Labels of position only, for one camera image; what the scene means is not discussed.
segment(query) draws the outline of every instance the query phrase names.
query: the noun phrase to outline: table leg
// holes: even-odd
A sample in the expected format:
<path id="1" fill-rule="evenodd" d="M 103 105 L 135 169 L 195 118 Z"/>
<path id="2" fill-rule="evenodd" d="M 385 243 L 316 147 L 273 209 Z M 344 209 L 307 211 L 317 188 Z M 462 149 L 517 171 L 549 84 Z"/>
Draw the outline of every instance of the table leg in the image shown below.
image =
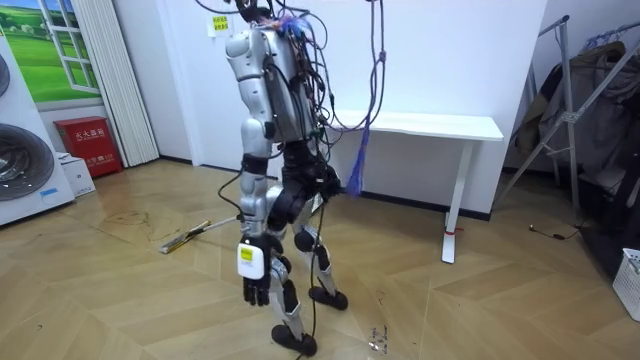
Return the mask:
<path id="1" fill-rule="evenodd" d="M 467 181 L 467 173 L 469 172 L 469 164 L 471 163 L 471 154 L 473 153 L 473 141 L 466 141 L 462 149 L 460 157 L 460 165 L 458 166 L 458 175 L 456 176 L 456 184 L 453 187 L 453 199 L 451 200 L 451 209 L 447 213 L 445 219 L 445 234 L 442 243 L 442 261 L 453 264 L 456 253 L 456 222 L 460 212 L 460 203 L 462 202 L 462 193 L 464 192 L 464 184 Z"/>

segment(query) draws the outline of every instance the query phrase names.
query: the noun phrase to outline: washing machine door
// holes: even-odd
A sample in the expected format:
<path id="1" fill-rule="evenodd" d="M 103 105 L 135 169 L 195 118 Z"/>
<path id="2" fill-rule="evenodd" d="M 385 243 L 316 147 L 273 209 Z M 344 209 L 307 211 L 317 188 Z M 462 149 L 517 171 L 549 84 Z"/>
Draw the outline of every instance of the washing machine door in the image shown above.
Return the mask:
<path id="1" fill-rule="evenodd" d="M 49 146 L 23 128 L 0 124 L 0 201 L 33 193 L 51 177 L 55 163 Z"/>
<path id="2" fill-rule="evenodd" d="M 9 67 L 0 55 L 0 96 L 9 88 Z"/>

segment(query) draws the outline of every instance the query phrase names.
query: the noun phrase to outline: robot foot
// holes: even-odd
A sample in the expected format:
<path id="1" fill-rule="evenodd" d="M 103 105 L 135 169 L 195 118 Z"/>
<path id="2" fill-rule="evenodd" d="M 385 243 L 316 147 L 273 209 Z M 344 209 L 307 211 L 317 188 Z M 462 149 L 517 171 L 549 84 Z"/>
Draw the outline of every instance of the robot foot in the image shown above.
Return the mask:
<path id="1" fill-rule="evenodd" d="M 315 286 L 309 289 L 309 297 L 336 310 L 346 310 L 349 307 L 349 300 L 345 294 L 336 291 L 336 295 L 331 296 L 322 286 Z"/>
<path id="2" fill-rule="evenodd" d="M 318 351 L 318 344 L 316 339 L 309 334 L 304 334 L 302 341 L 296 340 L 291 334 L 291 330 L 285 325 L 276 325 L 271 329 L 271 338 L 276 344 L 287 348 L 289 350 L 297 351 L 298 353 L 311 357 Z"/>

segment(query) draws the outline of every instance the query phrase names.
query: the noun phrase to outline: humanoid robot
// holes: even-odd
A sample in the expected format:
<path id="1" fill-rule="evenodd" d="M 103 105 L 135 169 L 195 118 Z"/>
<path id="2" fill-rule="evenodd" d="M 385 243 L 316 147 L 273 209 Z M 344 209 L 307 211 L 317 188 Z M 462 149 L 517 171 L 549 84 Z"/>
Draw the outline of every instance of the humanoid robot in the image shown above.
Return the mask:
<path id="1" fill-rule="evenodd" d="M 236 0 L 247 22 L 269 17 L 270 10 L 257 7 L 256 2 Z M 242 100 L 250 112 L 242 124 L 239 205 L 243 236 L 237 257 L 245 301 L 258 306 L 271 304 L 283 322 L 272 329 L 273 340 L 312 356 L 317 344 L 303 328 L 300 302 L 289 279 L 291 263 L 281 244 L 287 224 L 292 224 L 295 246 L 320 281 L 321 286 L 311 288 L 309 296 L 338 310 L 346 309 L 348 300 L 331 276 L 329 252 L 318 230 L 309 225 L 314 197 L 320 194 L 327 201 L 340 193 L 341 186 L 320 151 L 322 121 L 312 109 L 310 85 L 303 76 L 311 66 L 294 44 L 291 34 L 254 26 L 233 35 L 226 45 Z M 284 157 L 283 181 L 282 186 L 269 188 L 266 175 L 268 162 L 275 157 L 273 144 L 279 144 Z"/>

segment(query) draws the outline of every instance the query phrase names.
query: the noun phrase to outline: white curtain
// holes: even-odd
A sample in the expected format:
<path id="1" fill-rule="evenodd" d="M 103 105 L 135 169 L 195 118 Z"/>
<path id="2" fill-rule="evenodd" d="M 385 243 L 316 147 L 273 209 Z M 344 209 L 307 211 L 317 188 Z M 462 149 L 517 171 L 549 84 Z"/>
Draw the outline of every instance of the white curtain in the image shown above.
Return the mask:
<path id="1" fill-rule="evenodd" d="M 124 165 L 157 159 L 158 147 L 111 0 L 71 2 Z"/>

